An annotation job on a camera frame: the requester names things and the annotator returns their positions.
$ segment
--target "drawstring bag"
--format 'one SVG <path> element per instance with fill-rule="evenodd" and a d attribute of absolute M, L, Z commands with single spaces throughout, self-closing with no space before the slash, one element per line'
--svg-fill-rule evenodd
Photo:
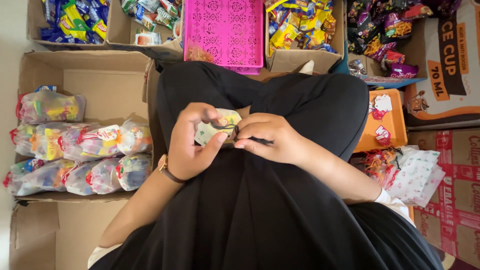
<path fill-rule="evenodd" d="M 98 123 L 83 123 L 72 126 L 69 130 L 64 131 L 57 141 L 63 151 L 63 157 L 73 161 L 93 161 L 103 159 L 102 156 L 85 152 L 77 143 L 80 135 L 100 127 L 101 126 Z"/>
<path fill-rule="evenodd" d="M 29 178 L 25 176 L 48 163 L 49 161 L 30 159 L 12 165 L 3 181 L 4 187 L 14 196 L 27 196 L 42 192 L 43 189 L 33 186 L 28 182 Z"/>
<path fill-rule="evenodd" d="M 40 124 L 32 136 L 32 153 L 37 159 L 57 160 L 63 158 L 63 151 L 58 144 L 62 132 L 67 131 L 73 123 L 53 122 Z"/>
<path fill-rule="evenodd" d="M 100 156 L 101 158 L 113 157 L 120 154 L 117 147 L 120 139 L 117 134 L 118 125 L 103 126 L 93 130 L 81 130 L 78 135 L 77 145 L 87 154 Z"/>
<path fill-rule="evenodd" d="M 117 174 L 126 191 L 138 189 L 152 173 L 152 156 L 132 154 L 120 159 Z"/>
<path fill-rule="evenodd" d="M 119 151 L 125 155 L 152 151 L 152 135 L 147 124 L 125 121 L 120 127 Z"/>
<path fill-rule="evenodd" d="M 59 159 L 52 161 L 37 170 L 26 175 L 23 180 L 47 191 L 67 191 L 62 179 L 72 169 L 75 162 L 72 160 Z"/>
<path fill-rule="evenodd" d="M 120 158 L 104 159 L 92 168 L 86 182 L 92 187 L 92 192 L 108 194 L 121 189 L 116 167 Z"/>
<path fill-rule="evenodd" d="M 50 90 L 20 95 L 16 114 L 24 124 L 81 122 L 85 113 L 83 95 L 66 96 Z"/>
<path fill-rule="evenodd" d="M 15 145 L 15 152 L 22 156 L 34 157 L 32 152 L 32 138 L 36 133 L 36 125 L 19 125 L 10 131 L 10 136 Z"/>
<path fill-rule="evenodd" d="M 66 174 L 66 177 L 64 177 L 63 184 L 67 188 L 67 191 L 78 195 L 95 194 L 95 192 L 92 191 L 92 187 L 86 182 L 86 177 L 92 171 L 92 168 L 99 163 L 100 161 L 76 163 Z"/>

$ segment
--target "hand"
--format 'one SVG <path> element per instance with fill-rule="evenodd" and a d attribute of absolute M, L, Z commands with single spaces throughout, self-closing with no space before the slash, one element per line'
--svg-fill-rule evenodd
<path fill-rule="evenodd" d="M 195 145 L 195 133 L 200 122 L 208 123 L 209 120 L 219 118 L 215 107 L 206 103 L 190 103 L 180 112 L 172 130 L 168 152 L 168 171 L 173 176 L 188 180 L 212 164 L 228 136 L 227 133 L 215 134 L 205 147 Z"/>
<path fill-rule="evenodd" d="M 239 139 L 235 148 L 245 150 L 264 159 L 298 165 L 304 156 L 302 148 L 308 139 L 298 134 L 282 116 L 270 113 L 254 113 L 238 123 Z M 273 141 L 264 145 L 250 137 Z"/>

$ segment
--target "pink plastic basket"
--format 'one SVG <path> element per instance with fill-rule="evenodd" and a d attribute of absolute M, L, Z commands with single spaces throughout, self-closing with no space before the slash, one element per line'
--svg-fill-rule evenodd
<path fill-rule="evenodd" d="M 184 0 L 184 52 L 192 44 L 214 63 L 240 74 L 259 74 L 264 65 L 263 1 Z"/>

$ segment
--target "orange plastic tray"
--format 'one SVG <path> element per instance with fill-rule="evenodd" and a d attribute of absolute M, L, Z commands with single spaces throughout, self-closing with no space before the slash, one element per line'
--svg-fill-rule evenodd
<path fill-rule="evenodd" d="M 376 96 L 387 94 L 392 101 L 392 111 L 389 111 L 382 118 L 381 121 L 375 120 L 371 113 L 367 118 L 365 129 L 360 137 L 360 141 L 353 151 L 354 153 L 370 151 L 383 147 L 376 139 L 375 131 L 382 125 L 391 134 L 390 142 L 392 146 L 399 147 L 407 145 L 407 131 L 405 129 L 405 122 L 403 120 L 402 101 L 400 100 L 400 93 L 397 89 L 384 89 L 370 91 L 370 101 Z"/>

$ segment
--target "person's left hand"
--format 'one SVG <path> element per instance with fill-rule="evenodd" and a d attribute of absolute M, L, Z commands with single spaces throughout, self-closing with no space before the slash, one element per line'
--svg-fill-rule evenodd
<path fill-rule="evenodd" d="M 215 134 L 205 147 L 195 145 L 195 133 L 200 122 L 208 123 L 219 118 L 215 107 L 206 103 L 190 103 L 180 112 L 172 130 L 168 152 L 168 171 L 173 176 L 188 180 L 212 164 L 228 136 L 227 133 Z"/>

